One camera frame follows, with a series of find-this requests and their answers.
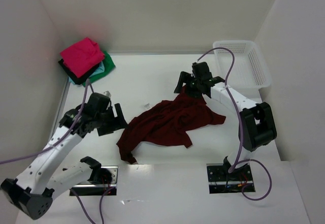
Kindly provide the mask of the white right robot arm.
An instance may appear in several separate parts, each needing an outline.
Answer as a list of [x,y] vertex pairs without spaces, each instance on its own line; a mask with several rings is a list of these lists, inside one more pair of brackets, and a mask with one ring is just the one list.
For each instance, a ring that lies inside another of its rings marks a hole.
[[180,93],[182,88],[190,97],[206,95],[236,113],[240,147],[239,152],[226,156],[223,161],[228,174],[238,172],[259,147],[268,145],[277,137],[271,106],[248,99],[221,77],[213,77],[206,62],[195,62],[191,73],[180,73],[174,93]]

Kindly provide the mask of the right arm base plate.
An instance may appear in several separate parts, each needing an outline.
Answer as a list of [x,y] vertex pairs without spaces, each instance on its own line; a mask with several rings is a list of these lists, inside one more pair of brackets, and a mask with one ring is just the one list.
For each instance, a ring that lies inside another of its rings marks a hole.
[[229,174],[222,164],[207,164],[207,175],[210,194],[255,192],[250,165],[246,164],[241,170]]

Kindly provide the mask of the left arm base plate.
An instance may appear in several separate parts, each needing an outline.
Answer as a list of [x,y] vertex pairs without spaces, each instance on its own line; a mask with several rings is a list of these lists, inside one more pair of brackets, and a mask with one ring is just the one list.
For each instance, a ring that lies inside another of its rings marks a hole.
[[101,196],[110,189],[106,195],[115,196],[117,194],[118,166],[102,166],[103,174],[93,183],[83,181],[75,185],[74,190],[78,196]]

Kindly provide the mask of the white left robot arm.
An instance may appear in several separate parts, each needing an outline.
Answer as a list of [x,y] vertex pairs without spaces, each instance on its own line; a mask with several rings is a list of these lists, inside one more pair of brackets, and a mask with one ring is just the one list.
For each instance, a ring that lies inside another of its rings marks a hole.
[[1,190],[11,204],[37,220],[57,197],[79,183],[110,185],[112,173],[90,156],[71,167],[61,170],[58,167],[92,131],[103,136],[126,127],[121,106],[112,105],[106,95],[92,93],[88,100],[64,114],[44,151],[17,177],[6,178]]

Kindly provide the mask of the dark red t shirt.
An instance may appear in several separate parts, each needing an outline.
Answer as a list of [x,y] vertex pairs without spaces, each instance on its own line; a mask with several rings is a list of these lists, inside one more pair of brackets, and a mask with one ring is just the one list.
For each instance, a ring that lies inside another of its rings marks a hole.
[[225,116],[213,112],[207,104],[197,105],[196,99],[187,95],[185,90],[186,86],[183,86],[174,100],[162,100],[129,122],[117,142],[122,161],[136,163],[132,151],[141,142],[190,148],[192,141],[187,131],[224,124]]

